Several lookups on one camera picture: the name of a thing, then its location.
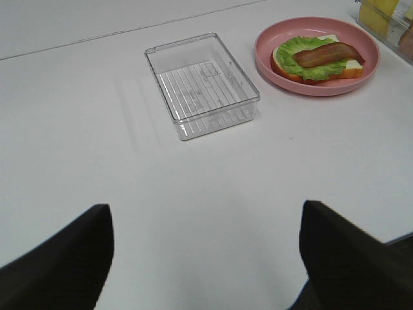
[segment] clear plastic box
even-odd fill
[[[217,34],[145,51],[179,139],[254,119],[259,92]]]
[[[413,1],[356,0],[357,23],[413,65]]]

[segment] green lettuce leaf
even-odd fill
[[[276,55],[277,61],[285,71],[302,76],[304,80],[313,79],[314,81],[322,81],[328,79],[332,74],[340,74],[343,72],[347,63],[346,59],[314,68],[303,68],[298,65],[292,56],[302,50],[312,50],[333,42],[334,40],[330,38],[293,37],[279,46]]]

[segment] pink plate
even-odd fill
[[[326,34],[337,35],[340,41],[355,47],[366,60],[360,78],[306,85],[286,79],[272,71],[272,51],[280,44],[292,37],[319,37]],[[262,31],[256,41],[255,58],[260,73],[282,88],[309,96],[334,96],[351,92],[364,85],[379,65],[380,52],[376,42],[364,30],[354,25],[326,17],[298,17],[281,21]]]

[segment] sandwich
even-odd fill
[[[365,60],[335,34],[293,37],[275,48],[272,70],[298,83],[314,85],[333,79],[360,78]]]

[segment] table surface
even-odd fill
[[[115,255],[97,309],[284,310],[307,279],[306,199],[383,242],[412,230],[412,67],[378,42],[365,86],[312,98],[271,85],[254,64],[271,24],[356,25],[358,5],[210,3],[179,21],[162,24],[177,16],[159,13],[162,25],[0,61],[0,265],[109,203]],[[207,32],[261,100],[253,121],[182,142],[143,52]]]

